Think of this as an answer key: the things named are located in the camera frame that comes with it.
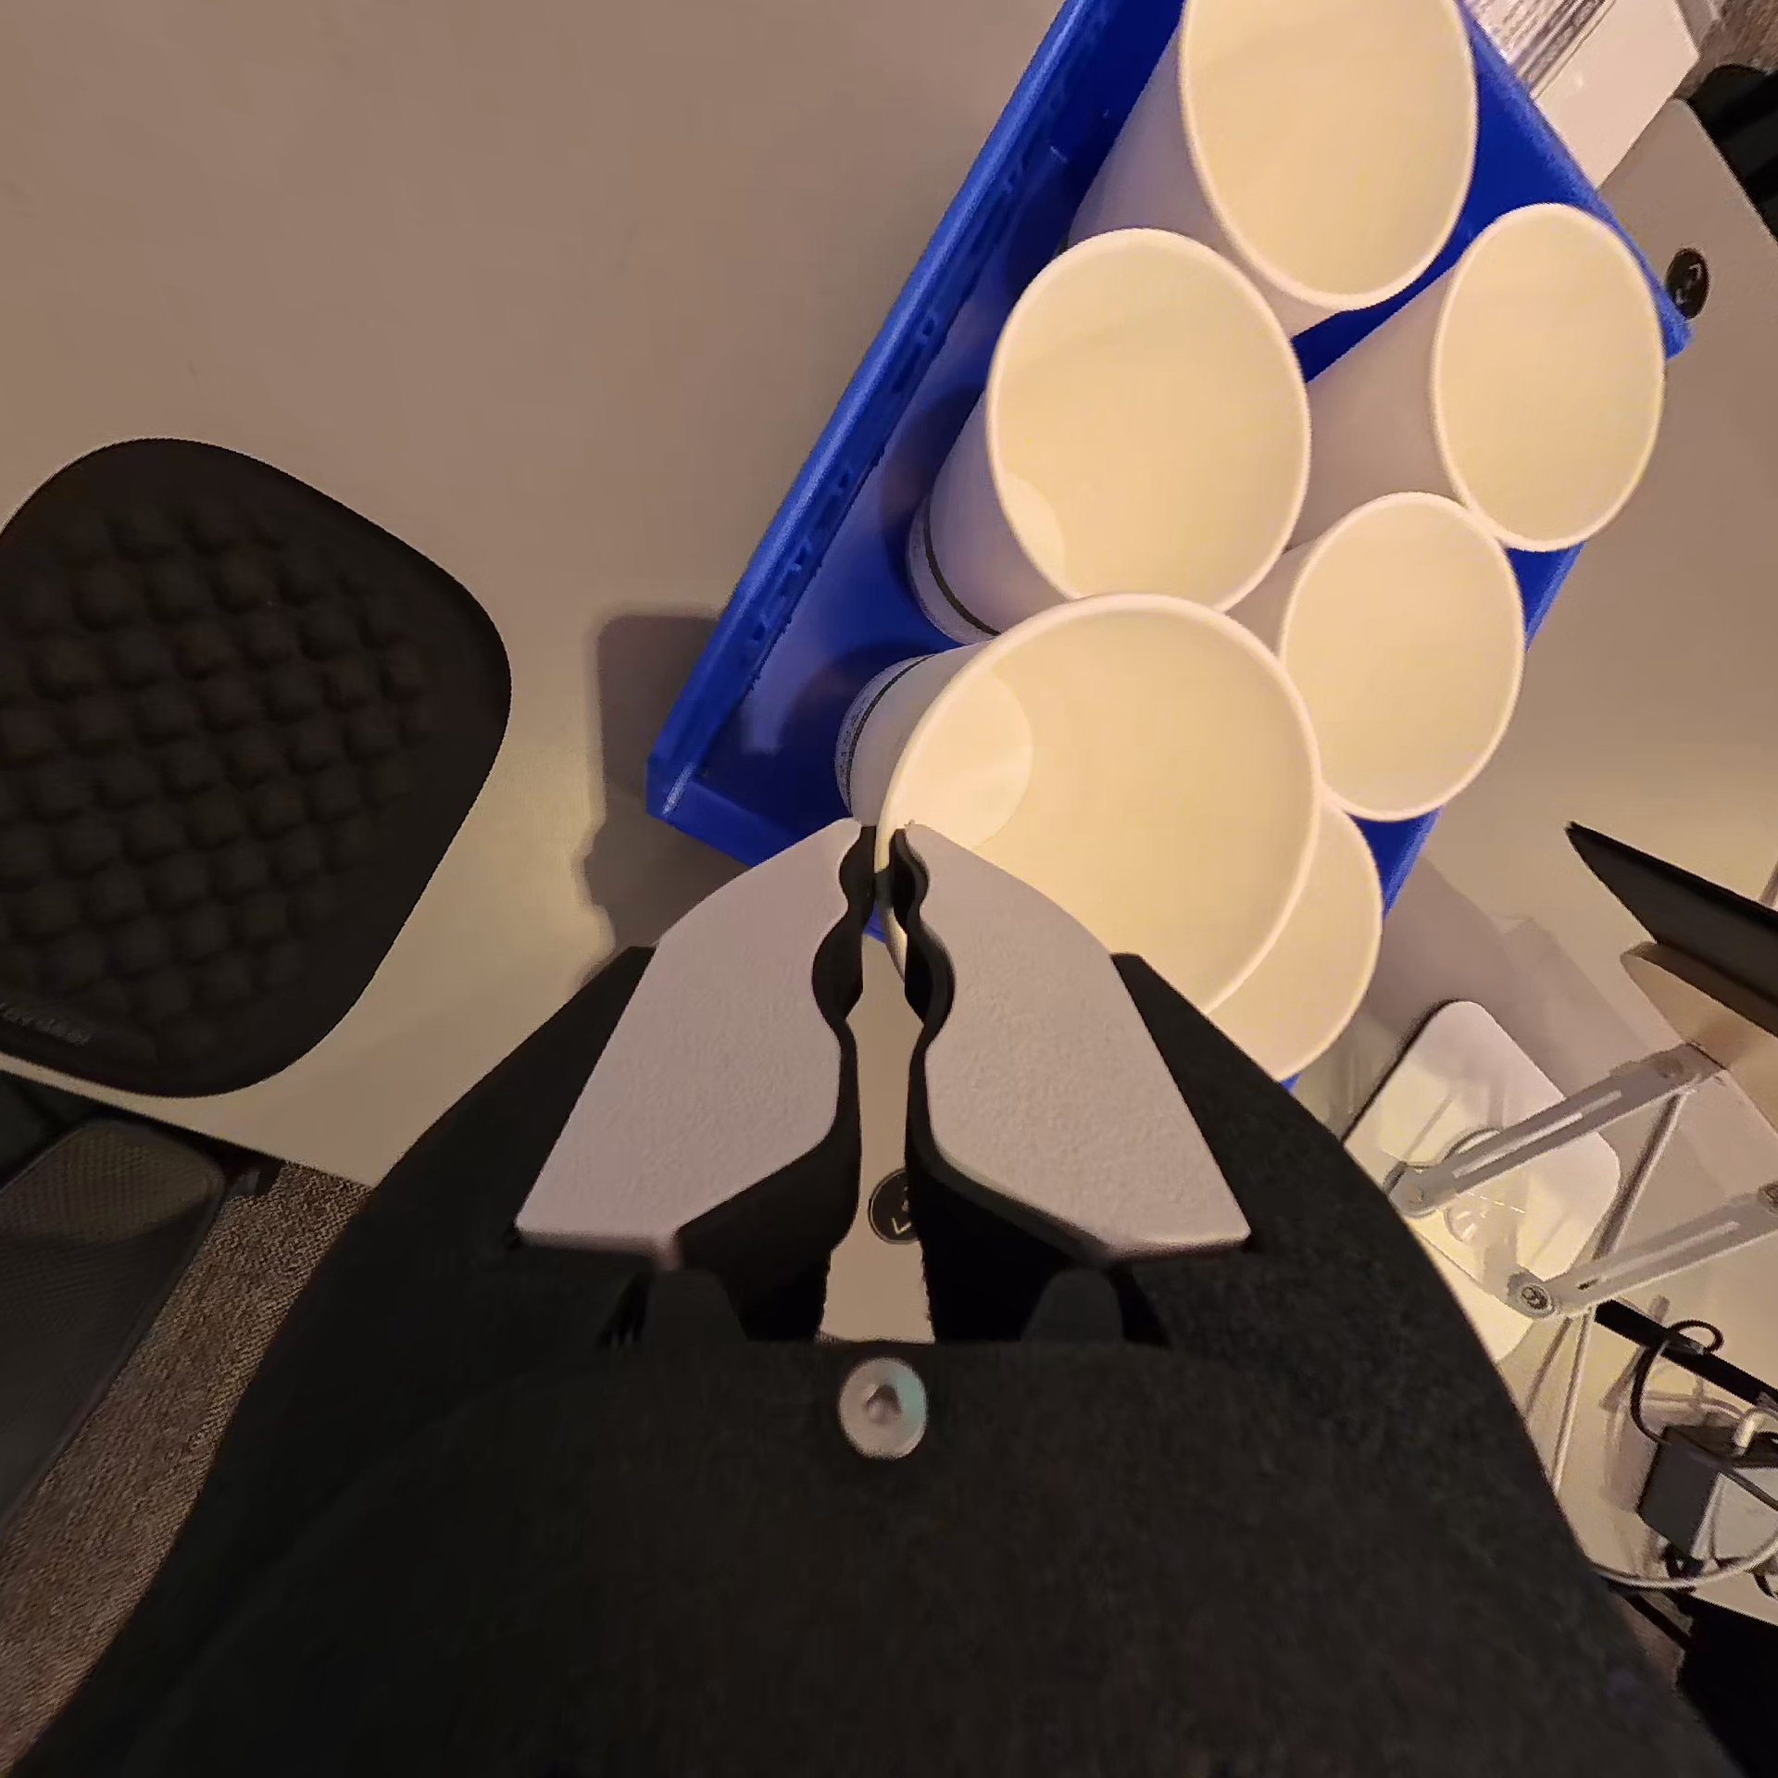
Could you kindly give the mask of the black wrist rest pad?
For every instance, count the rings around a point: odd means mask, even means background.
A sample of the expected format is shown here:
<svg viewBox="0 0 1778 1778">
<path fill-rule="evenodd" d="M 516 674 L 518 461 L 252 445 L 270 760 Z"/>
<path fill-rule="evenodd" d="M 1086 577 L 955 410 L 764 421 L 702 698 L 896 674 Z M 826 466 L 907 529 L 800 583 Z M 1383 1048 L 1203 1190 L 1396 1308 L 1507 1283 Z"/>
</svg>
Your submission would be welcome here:
<svg viewBox="0 0 1778 1778">
<path fill-rule="evenodd" d="M 497 624 L 274 466 L 88 451 L 1 535 L 5 1056 L 223 1097 L 364 997 L 494 767 Z"/>
</svg>

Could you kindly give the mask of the blue plastic bin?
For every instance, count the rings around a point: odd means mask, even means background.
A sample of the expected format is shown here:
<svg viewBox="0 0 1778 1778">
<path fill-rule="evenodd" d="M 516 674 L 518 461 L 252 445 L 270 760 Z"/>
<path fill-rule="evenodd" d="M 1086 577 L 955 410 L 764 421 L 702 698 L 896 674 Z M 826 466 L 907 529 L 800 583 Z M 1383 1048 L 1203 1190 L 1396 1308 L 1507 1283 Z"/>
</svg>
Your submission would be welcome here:
<svg viewBox="0 0 1778 1778">
<path fill-rule="evenodd" d="M 852 697 L 894 662 L 967 646 L 934 629 L 912 594 L 912 521 L 986 384 L 1013 302 L 1074 248 L 1075 211 L 1180 9 L 1062 5 L 659 734 L 649 809 L 682 832 L 759 864 L 844 815 L 852 818 L 833 777 Z M 1677 355 L 1685 324 L 1652 268 L 1477 26 L 1465 26 L 1479 130 L 1456 226 L 1398 297 L 1289 339 L 1304 384 L 1428 289 L 1499 216 L 1546 202 L 1589 211 L 1627 241 L 1650 284 L 1665 361 Z M 1502 545 L 1525 635 L 1579 548 Z M 1378 865 L 1385 909 L 1435 815 L 1398 824 L 1352 816 Z"/>
</svg>

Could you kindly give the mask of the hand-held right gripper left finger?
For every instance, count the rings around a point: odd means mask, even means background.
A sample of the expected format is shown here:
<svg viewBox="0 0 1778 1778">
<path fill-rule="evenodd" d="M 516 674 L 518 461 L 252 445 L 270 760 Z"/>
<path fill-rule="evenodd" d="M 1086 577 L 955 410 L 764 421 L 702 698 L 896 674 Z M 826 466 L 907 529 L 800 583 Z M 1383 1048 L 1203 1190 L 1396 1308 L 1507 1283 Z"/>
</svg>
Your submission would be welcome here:
<svg viewBox="0 0 1778 1778">
<path fill-rule="evenodd" d="M 518 1208 L 528 1248 L 708 1273 L 809 1342 L 859 1208 L 851 1013 L 873 833 L 839 818 L 670 925 Z"/>
</svg>

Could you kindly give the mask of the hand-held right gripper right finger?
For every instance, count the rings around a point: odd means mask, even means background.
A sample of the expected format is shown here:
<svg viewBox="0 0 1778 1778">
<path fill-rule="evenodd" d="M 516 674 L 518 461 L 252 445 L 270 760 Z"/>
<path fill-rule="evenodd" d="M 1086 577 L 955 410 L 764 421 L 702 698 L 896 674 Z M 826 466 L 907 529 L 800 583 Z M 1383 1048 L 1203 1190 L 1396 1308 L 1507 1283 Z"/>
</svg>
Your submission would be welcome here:
<svg viewBox="0 0 1778 1778">
<path fill-rule="evenodd" d="M 1074 914 L 934 828 L 889 848 L 921 1030 L 904 1170 L 935 1342 L 1016 1342 L 1061 1284 L 1122 1334 L 1114 1278 L 1253 1234 L 1120 965 Z"/>
</svg>

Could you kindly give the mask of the black office chair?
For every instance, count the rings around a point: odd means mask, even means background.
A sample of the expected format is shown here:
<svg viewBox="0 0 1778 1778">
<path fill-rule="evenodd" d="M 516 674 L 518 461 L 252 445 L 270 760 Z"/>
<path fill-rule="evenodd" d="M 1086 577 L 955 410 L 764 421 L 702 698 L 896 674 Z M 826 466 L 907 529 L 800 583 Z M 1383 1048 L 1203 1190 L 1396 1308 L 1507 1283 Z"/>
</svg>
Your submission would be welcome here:
<svg viewBox="0 0 1778 1778">
<path fill-rule="evenodd" d="M 1 1527 L 99 1409 L 233 1198 L 282 1161 L 1 1077 Z"/>
</svg>

